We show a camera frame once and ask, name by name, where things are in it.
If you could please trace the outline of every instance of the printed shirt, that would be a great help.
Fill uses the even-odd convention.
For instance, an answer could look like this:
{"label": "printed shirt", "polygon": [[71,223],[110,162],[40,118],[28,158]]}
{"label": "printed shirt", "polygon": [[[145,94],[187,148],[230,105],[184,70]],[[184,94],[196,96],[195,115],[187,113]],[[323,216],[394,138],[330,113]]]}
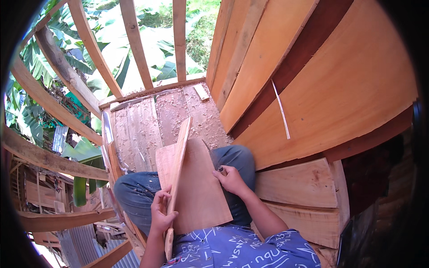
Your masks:
{"label": "printed shirt", "polygon": [[294,229],[262,243],[249,227],[232,224],[176,237],[173,256],[162,268],[321,267],[313,248]]}

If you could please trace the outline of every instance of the knife blade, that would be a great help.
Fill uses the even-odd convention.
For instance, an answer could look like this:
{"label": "knife blade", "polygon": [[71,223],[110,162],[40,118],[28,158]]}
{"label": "knife blade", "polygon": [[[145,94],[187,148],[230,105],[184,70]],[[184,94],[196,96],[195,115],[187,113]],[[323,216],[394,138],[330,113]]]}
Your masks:
{"label": "knife blade", "polygon": [[219,165],[220,159],[213,153],[213,151],[210,149],[210,147],[207,145],[207,143],[204,140],[202,140],[202,141],[204,142],[205,146],[207,147],[208,153],[210,154],[211,162],[213,163],[215,170],[219,171],[223,176],[228,175],[227,171]]}

